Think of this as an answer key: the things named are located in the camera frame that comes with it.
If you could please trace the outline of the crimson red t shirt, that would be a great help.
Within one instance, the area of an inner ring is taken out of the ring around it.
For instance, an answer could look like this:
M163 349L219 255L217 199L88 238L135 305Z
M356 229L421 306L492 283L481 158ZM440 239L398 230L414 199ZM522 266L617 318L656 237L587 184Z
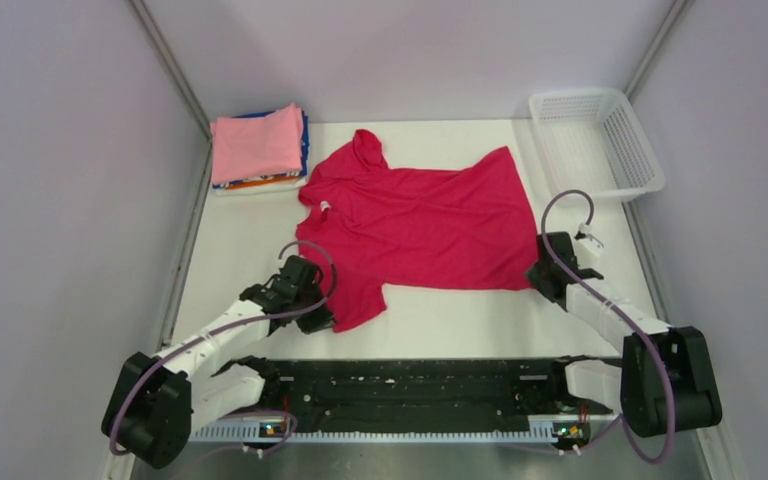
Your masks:
M385 285L447 290L529 288L537 227L509 148L462 170L393 168L364 129L299 190L308 209L300 252L325 271L338 332L386 309Z

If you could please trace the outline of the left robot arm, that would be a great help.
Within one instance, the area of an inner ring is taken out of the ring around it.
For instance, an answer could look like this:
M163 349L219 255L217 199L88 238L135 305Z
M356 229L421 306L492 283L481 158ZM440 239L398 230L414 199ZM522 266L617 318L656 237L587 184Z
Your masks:
M161 469L194 431L244 407L274 410L281 388L245 351L288 324L305 333L334 326L327 302L336 290L336 263L326 250L319 253L323 266L281 253L277 273L245 288L206 327L156 353L128 357L101 422L109 452Z

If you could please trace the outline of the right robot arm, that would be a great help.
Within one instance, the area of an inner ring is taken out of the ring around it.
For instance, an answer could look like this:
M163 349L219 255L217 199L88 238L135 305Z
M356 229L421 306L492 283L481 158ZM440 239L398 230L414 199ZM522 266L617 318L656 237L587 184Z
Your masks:
M590 357L563 361L563 374L546 385L554 409L572 412L592 400L621 414L643 438L721 423L719 389L700 330L670 326L612 292L598 271L579 266L569 234L540 235L537 245L538 260L526 273L532 286L621 356L617 366Z

